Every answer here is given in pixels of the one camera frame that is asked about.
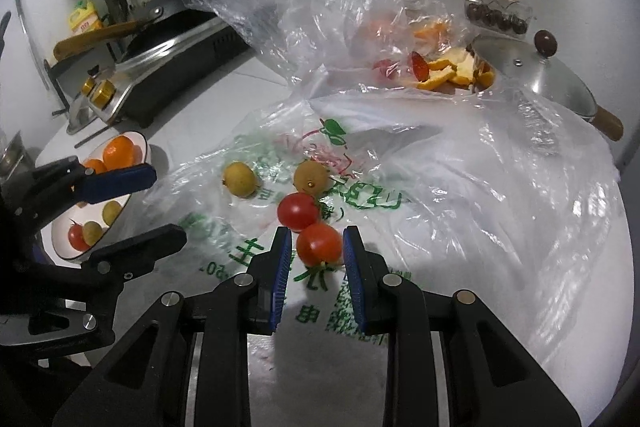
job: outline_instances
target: wooden handle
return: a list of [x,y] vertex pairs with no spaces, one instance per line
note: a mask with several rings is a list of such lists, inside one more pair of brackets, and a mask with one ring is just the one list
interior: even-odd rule
[[56,44],[53,48],[53,56],[56,60],[63,60],[64,58],[78,55],[102,42],[113,41],[133,35],[142,28],[143,25],[144,22],[142,21],[122,22],[99,30],[74,35]]
[[622,134],[625,130],[620,118],[600,106],[598,106],[596,115],[593,117],[593,120],[591,120],[591,124],[597,130],[601,131],[604,136],[614,142],[617,142],[622,138]]

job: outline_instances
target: gold knob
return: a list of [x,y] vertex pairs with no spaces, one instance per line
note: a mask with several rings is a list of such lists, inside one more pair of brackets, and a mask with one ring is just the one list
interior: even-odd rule
[[84,84],[82,84],[82,87],[80,88],[80,92],[85,96],[89,96],[89,93],[91,92],[92,89],[94,89],[94,86],[95,86],[95,78],[90,76],[88,79],[84,81]]
[[116,93],[116,88],[108,80],[102,81],[102,83],[95,89],[92,94],[91,101],[98,109],[104,109],[107,104],[111,102],[113,95]]

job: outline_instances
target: metal pot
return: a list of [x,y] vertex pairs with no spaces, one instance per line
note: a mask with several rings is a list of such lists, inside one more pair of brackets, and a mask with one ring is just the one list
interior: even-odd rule
[[550,32],[540,30],[534,37],[534,44],[481,36],[472,46],[476,55],[494,70],[564,105],[609,139],[620,140],[624,131],[620,118],[600,107],[580,77],[553,57],[558,50],[556,38]]

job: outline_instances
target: white bowl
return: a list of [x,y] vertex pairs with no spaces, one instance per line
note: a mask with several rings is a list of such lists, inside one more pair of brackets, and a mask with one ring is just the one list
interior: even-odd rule
[[[136,148],[136,156],[134,162],[136,165],[139,163],[151,163],[151,148],[146,142],[146,138],[142,136],[142,134],[134,131],[129,131],[122,133],[121,136],[126,136],[133,142],[133,145]],[[81,163],[84,163],[88,159],[102,160],[102,152],[111,140],[113,140],[113,138],[110,138],[98,145],[98,147],[96,147],[89,156],[82,160]],[[124,210],[124,206],[127,204],[127,201],[129,201],[130,197],[131,194],[127,194],[125,196],[115,198],[115,201],[117,201]],[[110,227],[107,227],[107,224],[102,219],[102,209],[108,202],[109,201],[103,201],[102,203],[86,204],[82,208],[75,204],[64,214],[61,214],[53,220],[53,222],[51,223],[51,242],[53,244],[54,250],[56,251],[56,254],[58,254],[60,258],[65,259],[66,261],[81,263],[89,257],[92,250],[94,250],[95,248],[100,248],[101,244],[108,243],[105,241],[105,237],[109,234]],[[89,250],[81,252],[71,246],[67,237],[69,227],[71,227],[73,221],[79,223],[80,225],[84,225],[84,223],[86,223],[87,221],[96,221],[100,224],[102,229],[106,229],[106,231],[104,232],[104,234],[102,234],[102,237],[98,240],[97,243],[95,243],[95,245],[89,248]]]

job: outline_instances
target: pan handle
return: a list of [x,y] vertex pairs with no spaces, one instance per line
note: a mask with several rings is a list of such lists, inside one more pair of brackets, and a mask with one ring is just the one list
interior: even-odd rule
[[625,130],[620,118],[600,106],[596,110],[596,115],[591,119],[591,124],[614,142],[622,138]]

